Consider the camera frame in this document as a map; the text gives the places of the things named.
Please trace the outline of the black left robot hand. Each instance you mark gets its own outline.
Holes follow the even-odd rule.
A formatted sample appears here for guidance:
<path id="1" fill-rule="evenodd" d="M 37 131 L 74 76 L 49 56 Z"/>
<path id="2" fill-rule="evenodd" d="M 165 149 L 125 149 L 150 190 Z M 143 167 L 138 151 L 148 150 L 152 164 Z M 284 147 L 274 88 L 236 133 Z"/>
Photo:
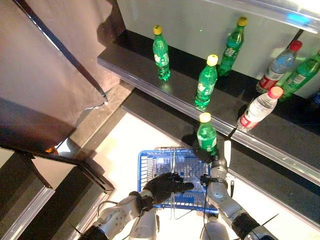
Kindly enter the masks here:
<path id="1" fill-rule="evenodd" d="M 143 190 L 151 192 L 153 204 L 159 205 L 165 202 L 171 194 L 184 193 L 193 188 L 194 184 L 184 182 L 177 172 L 166 172 L 148 181 Z"/>

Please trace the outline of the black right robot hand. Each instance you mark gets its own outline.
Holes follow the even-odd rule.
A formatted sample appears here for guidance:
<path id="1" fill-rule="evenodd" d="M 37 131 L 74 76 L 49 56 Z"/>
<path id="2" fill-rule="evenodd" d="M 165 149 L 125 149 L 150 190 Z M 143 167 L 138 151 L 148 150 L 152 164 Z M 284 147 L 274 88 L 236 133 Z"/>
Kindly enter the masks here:
<path id="1" fill-rule="evenodd" d="M 205 163 L 213 163 L 214 166 L 223 166 L 228 168 L 231 162 L 231 141 L 219 138 L 216 142 L 216 153 L 210 153 L 202 149 L 196 140 L 192 149 L 198 159 Z"/>

